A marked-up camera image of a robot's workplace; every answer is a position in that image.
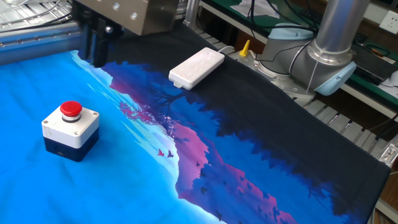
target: red button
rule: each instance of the red button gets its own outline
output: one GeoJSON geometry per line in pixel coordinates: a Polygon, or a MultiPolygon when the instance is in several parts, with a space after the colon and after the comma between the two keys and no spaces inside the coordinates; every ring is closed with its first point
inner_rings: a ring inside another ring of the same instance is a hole
{"type": "Polygon", "coordinates": [[[78,116],[83,107],[79,102],[76,101],[66,101],[61,105],[61,112],[68,117],[78,116]]]}

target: electrical outlet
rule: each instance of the electrical outlet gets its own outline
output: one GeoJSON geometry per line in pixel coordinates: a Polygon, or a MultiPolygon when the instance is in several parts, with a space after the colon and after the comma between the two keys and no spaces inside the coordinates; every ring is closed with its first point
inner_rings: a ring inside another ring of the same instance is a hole
{"type": "Polygon", "coordinates": [[[389,11],[383,21],[380,23],[380,28],[386,31],[392,32],[393,34],[398,33],[398,14],[389,11]]]}

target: pink tree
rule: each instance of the pink tree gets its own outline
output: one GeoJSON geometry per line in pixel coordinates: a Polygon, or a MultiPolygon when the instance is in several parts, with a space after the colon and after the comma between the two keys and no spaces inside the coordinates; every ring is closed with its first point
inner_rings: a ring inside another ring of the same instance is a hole
{"type": "Polygon", "coordinates": [[[141,120],[145,124],[156,124],[155,118],[147,111],[147,106],[135,108],[130,107],[127,103],[120,102],[119,108],[120,111],[131,120],[141,120]]]}

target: wire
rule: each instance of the wire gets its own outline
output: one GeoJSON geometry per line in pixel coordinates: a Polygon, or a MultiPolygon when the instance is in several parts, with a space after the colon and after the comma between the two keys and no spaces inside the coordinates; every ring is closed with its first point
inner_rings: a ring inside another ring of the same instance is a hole
{"type": "Polygon", "coordinates": [[[368,130],[369,130],[369,131],[375,130],[376,128],[379,128],[379,127],[381,127],[381,126],[387,124],[390,120],[391,120],[391,119],[388,119],[387,121],[385,121],[385,122],[383,122],[383,123],[381,123],[381,124],[378,124],[377,126],[375,126],[375,127],[373,127],[373,128],[370,128],[370,129],[368,129],[368,130]]]}
{"type": "Polygon", "coordinates": [[[66,17],[68,17],[68,16],[70,16],[70,15],[71,15],[71,13],[68,13],[68,14],[66,14],[66,15],[64,15],[64,16],[59,17],[58,19],[51,20],[51,21],[46,22],[46,23],[44,23],[44,24],[51,24],[51,23],[53,23],[53,22],[60,21],[60,20],[66,18],[66,17]]]}
{"type": "Polygon", "coordinates": [[[16,7],[19,7],[19,6],[23,5],[23,4],[25,4],[27,1],[29,1],[29,0],[25,0],[25,1],[23,1],[22,3],[19,3],[19,4],[16,5],[16,6],[12,6],[12,7],[9,7],[9,8],[7,8],[7,9],[0,10],[0,13],[3,13],[3,12],[5,12],[5,11],[11,10],[11,9],[15,9],[16,7]]]}
{"type": "Polygon", "coordinates": [[[398,114],[396,114],[393,118],[391,118],[391,119],[388,121],[388,123],[379,131],[379,133],[378,133],[377,136],[376,136],[376,139],[379,139],[379,138],[383,135],[383,131],[384,131],[388,126],[390,126],[390,124],[391,124],[392,122],[394,122],[394,120],[395,120],[397,117],[398,117],[398,114]]]}
{"type": "Polygon", "coordinates": [[[276,8],[274,7],[274,5],[272,5],[272,3],[270,2],[270,0],[266,0],[266,1],[268,2],[269,6],[270,6],[276,13],[278,13],[278,15],[280,15],[282,18],[284,18],[286,21],[289,21],[289,22],[291,22],[291,23],[300,25],[298,22],[295,22],[295,21],[291,20],[289,17],[286,17],[286,16],[284,16],[282,13],[280,13],[280,12],[278,11],[278,9],[276,9],[276,8]]]}
{"type": "Polygon", "coordinates": [[[314,27],[316,27],[317,30],[318,30],[317,21],[315,20],[315,18],[314,18],[314,16],[313,16],[313,12],[312,12],[312,9],[311,9],[310,2],[309,2],[308,0],[305,0],[305,3],[307,3],[308,11],[310,11],[310,16],[311,16],[311,20],[312,20],[312,22],[313,22],[313,25],[314,25],[314,27]]]}
{"type": "Polygon", "coordinates": [[[225,49],[233,49],[233,50],[235,50],[235,48],[233,46],[225,46],[222,49],[219,49],[218,53],[222,53],[225,49]]]}
{"type": "Polygon", "coordinates": [[[0,31],[0,34],[6,33],[6,32],[14,32],[14,31],[21,31],[21,30],[29,30],[29,29],[37,29],[37,28],[43,28],[43,27],[50,27],[50,26],[54,26],[54,25],[60,25],[60,24],[65,24],[67,22],[71,22],[72,19],[67,19],[64,21],[60,21],[59,23],[54,23],[56,22],[58,19],[54,19],[53,21],[50,21],[51,23],[48,22],[48,24],[41,24],[41,25],[37,25],[37,26],[30,26],[30,27],[23,27],[23,28],[19,28],[19,29],[13,29],[13,30],[7,30],[7,31],[0,31]]]}
{"type": "Polygon", "coordinates": [[[380,85],[382,85],[382,86],[385,86],[385,87],[390,87],[390,88],[397,87],[397,86],[387,86],[387,85],[385,85],[385,84],[382,84],[382,83],[380,83],[380,85]]]}
{"type": "Polygon", "coordinates": [[[61,0],[58,0],[53,7],[51,7],[50,9],[48,9],[48,10],[46,10],[46,11],[40,13],[40,14],[37,14],[37,15],[34,15],[34,16],[29,16],[29,17],[26,17],[26,18],[23,18],[23,19],[16,19],[14,21],[3,22],[3,23],[0,23],[0,26],[7,25],[7,24],[12,24],[12,23],[15,23],[15,22],[22,22],[22,21],[25,21],[25,20],[28,20],[28,19],[34,19],[36,17],[43,16],[43,15],[49,13],[50,11],[52,11],[53,9],[55,9],[60,4],[60,1],[61,0]]]}
{"type": "Polygon", "coordinates": [[[294,49],[294,48],[303,47],[303,46],[304,46],[304,45],[299,45],[299,46],[290,47],[290,48],[281,50],[280,52],[278,52],[278,53],[275,54],[275,57],[274,57],[272,60],[257,60],[257,61],[259,61],[259,62],[274,62],[275,59],[276,59],[276,57],[277,57],[280,53],[282,53],[282,52],[284,52],[284,51],[286,51],[286,50],[292,50],[292,49],[294,49]]]}
{"type": "Polygon", "coordinates": [[[293,9],[293,7],[289,4],[289,2],[287,0],[284,0],[285,4],[287,5],[287,7],[301,20],[303,20],[305,23],[307,23],[309,26],[313,27],[315,30],[317,30],[317,25],[313,26],[312,24],[310,24],[306,19],[304,19],[296,10],[293,9]]]}
{"type": "Polygon", "coordinates": [[[309,44],[311,44],[311,42],[312,42],[314,39],[315,39],[315,38],[313,38],[313,39],[311,39],[310,41],[308,41],[308,42],[296,53],[296,55],[294,55],[294,58],[293,58],[293,60],[292,60],[292,63],[290,64],[290,67],[289,67],[289,73],[290,73],[290,74],[292,73],[294,63],[296,62],[296,60],[297,60],[297,58],[299,57],[299,55],[301,54],[301,52],[303,52],[304,49],[305,49],[309,44]]]}

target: screw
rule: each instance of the screw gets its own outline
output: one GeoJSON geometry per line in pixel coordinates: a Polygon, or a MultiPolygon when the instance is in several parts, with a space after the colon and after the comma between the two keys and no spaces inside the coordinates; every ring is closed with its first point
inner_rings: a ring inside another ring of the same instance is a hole
{"type": "Polygon", "coordinates": [[[138,14],[135,13],[135,12],[133,12],[133,13],[131,14],[131,16],[130,16],[130,19],[136,20],[136,19],[137,19],[137,16],[138,16],[138,14]]]}
{"type": "Polygon", "coordinates": [[[390,154],[390,155],[393,155],[393,154],[395,154],[396,153],[396,150],[395,149],[390,149],[389,151],[388,151],[388,154],[390,154]]]}
{"type": "Polygon", "coordinates": [[[107,27],[105,27],[105,32],[106,32],[107,34],[111,34],[111,33],[113,32],[113,28],[110,27],[110,26],[107,26],[107,27]]]}
{"type": "Polygon", "coordinates": [[[119,3],[115,3],[115,4],[113,4],[113,9],[114,10],[119,10],[119,7],[120,7],[120,4],[119,3]]]}

